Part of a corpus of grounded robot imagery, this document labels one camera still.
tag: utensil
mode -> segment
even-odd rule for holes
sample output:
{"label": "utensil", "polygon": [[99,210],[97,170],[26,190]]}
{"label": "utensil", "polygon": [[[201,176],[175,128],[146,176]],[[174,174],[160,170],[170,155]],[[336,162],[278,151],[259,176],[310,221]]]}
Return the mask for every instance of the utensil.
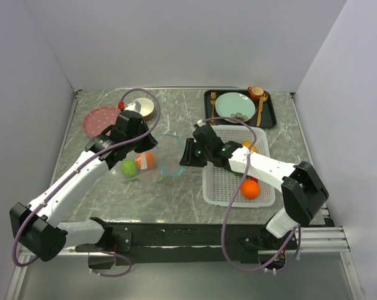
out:
{"label": "utensil", "polygon": [[[211,92],[211,104],[212,104],[212,118],[214,118],[214,106],[216,105],[216,92]],[[214,125],[216,120],[211,120],[211,125]]]}
{"label": "utensil", "polygon": [[260,86],[250,86],[248,88],[248,92],[251,95],[251,99],[253,101],[259,100],[264,94],[264,90]]}
{"label": "utensil", "polygon": [[119,113],[120,109],[114,106],[101,106],[93,109],[84,117],[84,132],[90,138],[97,136],[109,125],[114,125],[114,123],[116,123]]}
{"label": "utensil", "polygon": [[268,99],[269,99],[269,94],[267,92],[264,92],[263,95],[259,99],[258,120],[256,121],[257,126],[261,124],[263,103],[265,103]]}
{"label": "utensil", "polygon": [[248,122],[255,115],[255,104],[247,96],[238,92],[227,92],[219,96],[215,105],[216,112],[221,117],[231,117]]}

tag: gray marble surface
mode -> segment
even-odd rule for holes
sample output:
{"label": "gray marble surface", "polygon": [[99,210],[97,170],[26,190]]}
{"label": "gray marble surface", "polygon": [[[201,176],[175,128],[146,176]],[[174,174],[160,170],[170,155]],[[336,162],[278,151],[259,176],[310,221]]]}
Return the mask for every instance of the gray marble surface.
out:
{"label": "gray marble surface", "polygon": [[[85,115],[99,106],[116,106],[126,91],[85,89],[78,93],[78,103],[56,170],[56,179],[77,160],[89,141],[82,127]],[[153,135],[176,133],[183,141],[192,136],[193,124],[204,118],[205,91],[206,89],[152,89],[161,103],[162,111],[161,120]],[[145,97],[145,94],[133,92],[126,98],[126,102],[140,97]],[[289,93],[272,92],[271,99],[278,122],[275,128],[266,130],[271,157],[288,163],[307,161],[308,155]],[[233,208],[229,223],[264,224],[282,207],[283,198],[276,192],[276,201],[270,207]],[[225,211],[225,207],[210,205],[203,199],[200,168],[187,167],[180,177],[151,182],[126,181],[115,167],[98,179],[64,221],[85,221],[95,216],[113,222],[221,224]],[[324,224],[320,212],[312,224]]]}

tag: white basket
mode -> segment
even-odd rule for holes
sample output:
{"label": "white basket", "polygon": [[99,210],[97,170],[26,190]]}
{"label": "white basket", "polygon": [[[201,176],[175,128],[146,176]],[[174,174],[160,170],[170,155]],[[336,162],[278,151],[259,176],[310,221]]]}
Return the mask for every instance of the white basket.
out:
{"label": "white basket", "polygon": [[[247,127],[237,125],[217,125],[213,126],[215,133],[223,142],[234,141],[242,144],[245,141],[253,141],[253,135]],[[268,139],[266,133],[257,127],[252,127],[256,133],[256,149],[259,154],[270,157]],[[215,167],[209,163],[202,173],[203,197],[209,204],[227,206],[231,196],[237,188],[240,176],[224,170],[221,167]],[[234,208],[260,208],[270,206],[276,199],[274,188],[269,184],[259,181],[261,193],[252,200],[244,198],[241,192],[238,193],[234,200]]]}

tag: light blue plate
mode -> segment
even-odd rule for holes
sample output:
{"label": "light blue plate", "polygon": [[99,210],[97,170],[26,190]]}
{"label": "light blue plate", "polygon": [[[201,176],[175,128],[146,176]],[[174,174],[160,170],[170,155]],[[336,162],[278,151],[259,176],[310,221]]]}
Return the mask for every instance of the light blue plate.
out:
{"label": "light blue plate", "polygon": [[231,117],[249,121],[255,115],[255,104],[247,96],[238,92],[227,92],[216,100],[216,112],[221,117]]}

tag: red plate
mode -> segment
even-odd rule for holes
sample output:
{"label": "red plate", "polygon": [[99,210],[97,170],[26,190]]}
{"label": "red plate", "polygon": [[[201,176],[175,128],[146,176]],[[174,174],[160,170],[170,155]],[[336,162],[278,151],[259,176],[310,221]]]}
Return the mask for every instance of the red plate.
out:
{"label": "red plate", "polygon": [[87,114],[83,121],[84,132],[91,138],[100,134],[109,125],[114,125],[120,109],[114,106],[101,106]]}

